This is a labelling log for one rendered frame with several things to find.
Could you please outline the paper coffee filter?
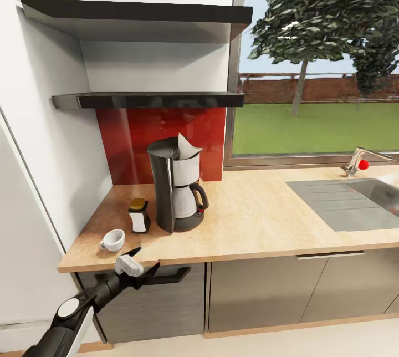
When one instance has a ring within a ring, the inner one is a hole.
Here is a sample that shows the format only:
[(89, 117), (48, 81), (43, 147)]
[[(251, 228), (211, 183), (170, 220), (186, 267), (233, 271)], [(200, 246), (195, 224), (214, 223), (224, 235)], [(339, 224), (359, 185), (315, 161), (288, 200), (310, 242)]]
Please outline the paper coffee filter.
[(183, 137), (181, 134), (178, 136), (178, 161), (180, 160), (187, 160), (197, 152), (202, 150), (199, 147), (193, 147), (189, 144), (186, 137)]

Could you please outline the bottle of coffee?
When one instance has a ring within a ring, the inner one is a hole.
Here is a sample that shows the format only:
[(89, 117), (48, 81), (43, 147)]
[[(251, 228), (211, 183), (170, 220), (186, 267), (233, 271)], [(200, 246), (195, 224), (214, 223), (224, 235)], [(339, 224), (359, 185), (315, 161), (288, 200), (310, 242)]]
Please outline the bottle of coffee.
[(135, 198), (130, 203), (128, 213), (132, 218), (132, 233), (148, 233), (151, 220), (147, 214), (148, 201), (145, 198)]

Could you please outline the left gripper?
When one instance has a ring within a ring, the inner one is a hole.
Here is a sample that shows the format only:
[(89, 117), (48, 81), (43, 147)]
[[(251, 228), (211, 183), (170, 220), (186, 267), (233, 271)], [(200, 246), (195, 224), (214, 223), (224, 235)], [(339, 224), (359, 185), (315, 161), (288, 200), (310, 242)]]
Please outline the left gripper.
[[(124, 253), (124, 255), (129, 255), (133, 257), (141, 250), (141, 247), (137, 247), (129, 252)], [(155, 266), (151, 267), (146, 273), (144, 273), (141, 277), (133, 277), (129, 276), (126, 272), (118, 275), (117, 272), (112, 272), (109, 276), (106, 276), (102, 282), (105, 282), (112, 295), (112, 300), (119, 295), (127, 286), (132, 285), (136, 290), (138, 290), (141, 285), (147, 284), (151, 277), (157, 272), (160, 268), (161, 262), (158, 262)]]

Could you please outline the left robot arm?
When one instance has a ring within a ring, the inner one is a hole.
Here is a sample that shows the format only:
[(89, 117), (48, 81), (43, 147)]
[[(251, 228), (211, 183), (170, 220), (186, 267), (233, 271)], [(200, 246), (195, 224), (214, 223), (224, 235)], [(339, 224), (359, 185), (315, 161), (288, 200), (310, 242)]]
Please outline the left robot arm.
[[(95, 287), (89, 287), (64, 302), (53, 317), (50, 329), (23, 357), (75, 357), (93, 314), (99, 313), (127, 286), (132, 285), (138, 290), (141, 285), (147, 284), (160, 268), (161, 262), (158, 262), (141, 277), (144, 267), (133, 259), (140, 250), (141, 247), (137, 247), (118, 256), (112, 274)], [(87, 300), (82, 298), (83, 295), (87, 296)]]

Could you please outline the coffee cup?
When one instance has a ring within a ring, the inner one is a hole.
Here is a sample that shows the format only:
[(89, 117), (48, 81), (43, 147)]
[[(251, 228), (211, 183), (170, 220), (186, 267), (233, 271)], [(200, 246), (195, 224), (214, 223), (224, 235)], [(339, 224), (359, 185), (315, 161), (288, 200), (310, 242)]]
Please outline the coffee cup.
[(118, 251), (122, 248), (125, 242), (125, 233), (123, 230), (115, 229), (106, 234), (104, 239), (100, 242), (102, 250)]

